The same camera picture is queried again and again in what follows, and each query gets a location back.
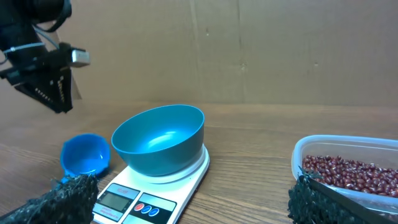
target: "clear plastic container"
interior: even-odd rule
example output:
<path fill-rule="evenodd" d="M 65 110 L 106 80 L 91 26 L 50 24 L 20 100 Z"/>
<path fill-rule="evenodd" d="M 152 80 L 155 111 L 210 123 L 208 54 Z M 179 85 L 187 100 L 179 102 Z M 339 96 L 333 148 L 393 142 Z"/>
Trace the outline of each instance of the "clear plastic container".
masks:
<path fill-rule="evenodd" d="M 333 135 L 307 136 L 296 144 L 292 154 L 292 173 L 296 180 L 302 175 L 299 166 L 302 166 L 306 155 L 342 156 L 343 159 L 374 163 L 382 168 L 398 169 L 398 141 L 390 139 Z M 398 214 L 398 198 L 327 186 L 367 208 Z"/>

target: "digital scale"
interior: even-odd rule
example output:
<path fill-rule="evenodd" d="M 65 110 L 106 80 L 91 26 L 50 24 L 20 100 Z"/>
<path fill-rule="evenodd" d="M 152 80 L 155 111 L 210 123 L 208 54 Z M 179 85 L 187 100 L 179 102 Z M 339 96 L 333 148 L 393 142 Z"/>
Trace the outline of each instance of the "digital scale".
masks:
<path fill-rule="evenodd" d="M 209 168 L 210 157 L 205 145 L 196 157 L 198 159 L 183 170 L 160 177 L 146 176 L 127 166 L 98 195 L 94 221 L 177 223 Z"/>

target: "teal bowl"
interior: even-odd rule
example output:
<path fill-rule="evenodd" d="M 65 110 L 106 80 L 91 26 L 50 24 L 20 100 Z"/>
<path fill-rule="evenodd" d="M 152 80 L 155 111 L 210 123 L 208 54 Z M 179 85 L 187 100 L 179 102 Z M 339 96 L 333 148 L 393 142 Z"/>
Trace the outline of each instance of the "teal bowl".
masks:
<path fill-rule="evenodd" d="M 172 174 L 197 159 L 204 123 L 205 115 L 194 106 L 161 106 L 125 121 L 115 130 L 111 142 L 136 172 L 149 176 Z"/>

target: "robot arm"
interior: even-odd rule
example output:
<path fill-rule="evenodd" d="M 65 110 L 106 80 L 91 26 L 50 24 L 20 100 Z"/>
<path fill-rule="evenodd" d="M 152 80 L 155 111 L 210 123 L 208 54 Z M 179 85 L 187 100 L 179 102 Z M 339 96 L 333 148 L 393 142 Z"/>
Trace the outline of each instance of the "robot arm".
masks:
<path fill-rule="evenodd" d="M 90 64 L 90 55 L 68 43 L 49 52 L 35 29 L 55 21 L 42 30 L 54 32 L 71 14 L 70 0 L 0 0 L 0 50 L 12 64 L 0 71 L 0 78 L 56 113 L 72 109 L 70 67 Z"/>

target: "wooden tabletop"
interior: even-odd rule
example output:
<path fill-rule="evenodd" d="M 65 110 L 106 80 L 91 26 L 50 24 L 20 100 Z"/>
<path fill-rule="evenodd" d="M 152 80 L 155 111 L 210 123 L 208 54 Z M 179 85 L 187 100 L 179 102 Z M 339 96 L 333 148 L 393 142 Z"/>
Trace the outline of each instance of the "wooden tabletop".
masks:
<path fill-rule="evenodd" d="M 62 178 L 64 141 L 96 133 L 109 142 L 131 116 L 167 103 L 75 101 L 68 114 L 36 114 L 0 128 L 0 215 L 50 190 Z M 181 223 L 291 223 L 295 143 L 311 134 L 398 139 L 398 109 L 347 106 L 193 104 L 206 115 L 210 169 Z M 113 150 L 115 171 L 126 165 Z"/>

